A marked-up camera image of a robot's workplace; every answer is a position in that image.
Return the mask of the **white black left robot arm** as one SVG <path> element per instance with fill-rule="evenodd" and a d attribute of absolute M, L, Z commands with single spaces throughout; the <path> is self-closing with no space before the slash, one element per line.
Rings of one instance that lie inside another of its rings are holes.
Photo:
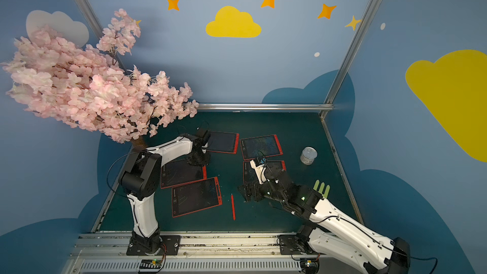
<path fill-rule="evenodd" d="M 139 249 L 143 254 L 155 254 L 159 250 L 161 240 L 154 195 L 160 185 L 161 169 L 181 156 L 187 156 L 188 163 L 193 166 L 209 164 L 210 155 L 206 148 L 210 137 L 207 129 L 200 128 L 195 134 L 183 134 L 129 155 L 119 184 L 129 200 L 133 215 L 131 249 Z"/>

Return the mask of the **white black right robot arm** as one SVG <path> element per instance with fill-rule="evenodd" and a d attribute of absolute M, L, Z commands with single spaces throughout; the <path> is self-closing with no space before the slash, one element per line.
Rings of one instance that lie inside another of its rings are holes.
<path fill-rule="evenodd" d="M 240 190 L 246 201 L 277 201 L 284 211 L 304 220 L 289 246 L 291 252 L 324 254 L 361 273 L 408 273 L 410 246 L 390 239 L 352 219 L 316 190 L 297 185 L 286 171 L 265 166 L 249 169 Z"/>

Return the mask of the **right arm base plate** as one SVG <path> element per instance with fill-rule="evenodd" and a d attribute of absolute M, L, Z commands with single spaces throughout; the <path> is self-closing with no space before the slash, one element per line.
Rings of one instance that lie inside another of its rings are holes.
<path fill-rule="evenodd" d="M 309 255 L 315 254 L 307 242 L 297 235 L 280 235 L 277 244 L 281 255 Z"/>

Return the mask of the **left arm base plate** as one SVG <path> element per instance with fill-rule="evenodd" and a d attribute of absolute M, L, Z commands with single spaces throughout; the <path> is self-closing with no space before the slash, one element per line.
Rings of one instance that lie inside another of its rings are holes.
<path fill-rule="evenodd" d="M 134 234 L 129 241 L 127 256 L 176 256 L 180 248 L 179 235 L 156 235 L 151 238 Z"/>

